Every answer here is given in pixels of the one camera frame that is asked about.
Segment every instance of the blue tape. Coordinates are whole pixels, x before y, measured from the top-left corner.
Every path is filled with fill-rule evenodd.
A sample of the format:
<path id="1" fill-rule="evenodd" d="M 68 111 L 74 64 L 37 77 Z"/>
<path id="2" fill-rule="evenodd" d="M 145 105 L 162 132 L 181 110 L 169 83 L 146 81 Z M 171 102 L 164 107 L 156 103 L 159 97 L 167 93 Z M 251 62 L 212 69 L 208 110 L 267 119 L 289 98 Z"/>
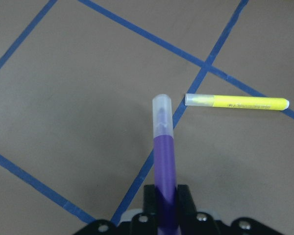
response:
<path id="1" fill-rule="evenodd" d="M 117 16 L 116 14 L 108 11 L 107 9 L 99 6 L 98 4 L 90 1 L 90 0 L 78 0 L 79 2 L 85 4 L 86 6 L 90 7 L 91 9 L 103 14 L 104 16 L 110 18 L 111 20 L 121 24 L 122 26 L 130 29 L 131 31 L 143 36 L 144 38 L 149 39 L 150 41 L 156 43 L 157 45 L 171 51 L 172 53 L 184 58 L 185 60 L 196 64 L 202 68 L 206 67 L 206 63 L 195 56 L 181 50 L 180 48 L 177 48 L 176 46 L 164 41 L 163 39 L 147 32 L 146 30 L 134 25 L 133 23 L 121 18 L 120 16 Z"/>
<path id="2" fill-rule="evenodd" d="M 54 190 L 47 187 L 45 184 L 35 179 L 33 176 L 23 171 L 17 165 L 6 159 L 5 157 L 0 155 L 0 165 L 10 171 L 15 176 L 19 177 L 21 180 L 25 181 L 32 187 L 34 187 L 37 191 L 42 193 L 44 196 L 49 198 L 51 201 L 55 202 L 62 208 L 64 208 L 69 213 L 78 217 L 81 221 L 85 223 L 91 223 L 95 221 L 93 217 L 91 217 L 88 213 L 84 212 L 81 208 L 74 205 L 72 202 L 55 192 Z"/>
<path id="3" fill-rule="evenodd" d="M 24 29 L 24 31 L 19 35 L 19 37 L 14 41 L 6 53 L 0 58 L 0 69 L 3 67 L 5 62 L 12 56 L 16 49 L 21 45 L 25 38 L 31 33 L 35 26 L 41 21 L 41 19 L 48 13 L 48 11 L 53 7 L 57 0 L 50 0 L 37 16 L 30 22 L 30 24 Z"/>
<path id="4" fill-rule="evenodd" d="M 117 225 L 120 221 L 121 215 L 124 211 L 127 210 L 129 204 L 131 204 L 134 196 L 136 195 L 138 189 L 142 185 L 143 181 L 147 177 L 151 166 L 153 165 L 153 150 L 147 157 L 145 163 L 143 164 L 141 170 L 139 171 L 138 175 L 134 179 L 133 183 L 129 187 L 128 191 L 126 192 L 123 200 L 121 201 L 120 205 L 118 206 L 116 212 L 113 214 L 111 218 L 111 222 Z"/>
<path id="5" fill-rule="evenodd" d="M 240 90 L 246 92 L 247 94 L 250 94 L 251 96 L 258 96 L 258 97 L 265 97 L 264 94 L 260 93 L 259 91 L 253 89 L 252 87 L 246 85 L 245 83 L 237 80 L 236 78 L 226 74 L 225 72 L 217 69 L 216 67 L 211 66 L 209 69 L 209 72 L 212 74 L 220 77 L 224 81 L 232 84 L 233 86 L 239 88 Z"/>
<path id="6" fill-rule="evenodd" d="M 248 0 L 242 0 L 236 10 L 234 11 L 229 23 L 226 25 L 224 28 L 221 36 L 219 37 L 218 41 L 216 42 L 215 46 L 213 47 L 212 51 L 210 52 L 207 60 L 205 61 L 206 65 L 212 65 L 214 60 L 216 59 L 216 56 L 220 52 L 222 46 L 224 45 L 225 40 L 229 36 L 233 26 L 238 20 L 238 17 L 243 10 L 244 6 L 247 4 Z M 190 88 L 188 89 L 187 93 L 195 93 L 199 86 L 201 85 L 202 81 L 204 80 L 208 70 L 206 69 L 206 66 L 201 68 L 199 71 L 198 75 L 192 82 Z M 184 104 L 184 99 L 180 102 L 179 106 L 177 107 L 176 111 L 173 114 L 173 127 L 175 128 L 178 122 L 180 121 L 181 117 L 183 116 L 187 106 Z M 138 176 L 135 178 L 133 181 L 132 185 L 130 186 L 129 190 L 125 194 L 123 200 L 121 201 L 120 205 L 118 206 L 116 212 L 114 213 L 111 221 L 115 224 L 118 224 L 120 221 L 121 215 L 127 210 L 129 207 L 131 201 L 133 200 L 135 194 L 137 193 L 138 189 L 142 185 L 144 179 L 146 178 L 148 172 L 150 171 L 152 165 L 153 165 L 153 160 L 151 159 L 153 157 L 152 154 L 150 154 L 142 166 Z"/>

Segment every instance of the metal screw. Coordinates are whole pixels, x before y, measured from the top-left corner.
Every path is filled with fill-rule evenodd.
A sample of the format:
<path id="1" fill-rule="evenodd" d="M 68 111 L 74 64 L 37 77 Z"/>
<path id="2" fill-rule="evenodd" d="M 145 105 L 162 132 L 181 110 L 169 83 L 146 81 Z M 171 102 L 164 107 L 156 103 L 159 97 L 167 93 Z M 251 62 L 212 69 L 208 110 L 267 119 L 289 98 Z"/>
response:
<path id="1" fill-rule="evenodd" d="M 100 225 L 100 226 L 98 227 L 98 231 L 99 231 L 100 233 L 104 233 L 104 232 L 106 232 L 106 231 L 108 231 L 108 230 L 109 230 L 109 226 L 106 225 L 106 224 L 102 224 L 102 225 Z"/>
<path id="2" fill-rule="evenodd" d="M 148 221 L 148 217 L 146 215 L 141 215 L 138 218 L 138 221 L 141 222 L 141 223 L 146 223 Z"/>
<path id="3" fill-rule="evenodd" d="M 241 229 L 245 229 L 245 230 L 250 230 L 250 229 L 251 229 L 251 225 L 250 225 L 250 223 L 248 223 L 247 221 L 244 221 L 244 220 L 241 220 L 241 221 L 239 222 L 239 227 L 240 227 Z"/>
<path id="4" fill-rule="evenodd" d="M 207 216 L 206 216 L 205 214 L 203 214 L 203 213 L 198 213 L 197 216 L 196 216 L 196 219 L 197 219 L 198 221 L 206 221 L 208 218 L 207 218 Z"/>

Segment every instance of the purple marker barrel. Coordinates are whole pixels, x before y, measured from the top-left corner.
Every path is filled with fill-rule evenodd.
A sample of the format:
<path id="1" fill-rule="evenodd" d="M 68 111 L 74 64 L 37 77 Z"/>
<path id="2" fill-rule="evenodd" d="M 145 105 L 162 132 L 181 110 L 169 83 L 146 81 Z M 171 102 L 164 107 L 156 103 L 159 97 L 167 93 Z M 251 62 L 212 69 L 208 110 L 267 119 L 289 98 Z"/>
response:
<path id="1" fill-rule="evenodd" d="M 154 177 L 158 234 L 177 235 L 176 173 L 171 99 L 160 94 L 152 100 Z"/>

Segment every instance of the yellow marker barrel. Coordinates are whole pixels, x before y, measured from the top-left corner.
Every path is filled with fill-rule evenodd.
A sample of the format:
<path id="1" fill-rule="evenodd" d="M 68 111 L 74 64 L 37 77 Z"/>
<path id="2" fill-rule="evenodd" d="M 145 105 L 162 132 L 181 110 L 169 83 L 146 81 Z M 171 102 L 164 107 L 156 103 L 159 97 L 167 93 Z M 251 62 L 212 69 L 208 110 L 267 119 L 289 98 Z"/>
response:
<path id="1" fill-rule="evenodd" d="M 289 101 L 284 98 L 232 96 L 213 94 L 186 94 L 185 105 L 238 109 L 285 110 Z"/>

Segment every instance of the marker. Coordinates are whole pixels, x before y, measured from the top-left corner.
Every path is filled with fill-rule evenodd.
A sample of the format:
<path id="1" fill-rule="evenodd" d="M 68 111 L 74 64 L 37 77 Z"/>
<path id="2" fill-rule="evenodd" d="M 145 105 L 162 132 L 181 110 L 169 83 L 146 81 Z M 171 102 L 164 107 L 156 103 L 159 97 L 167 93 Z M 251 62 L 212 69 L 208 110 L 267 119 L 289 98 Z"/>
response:
<path id="1" fill-rule="evenodd" d="M 158 234 L 177 235 L 176 175 L 171 99 L 166 94 L 152 100 L 154 177 Z"/>
<path id="2" fill-rule="evenodd" d="M 231 96 L 213 94 L 186 94 L 185 105 L 238 109 L 285 110 L 290 102 L 284 98 Z"/>

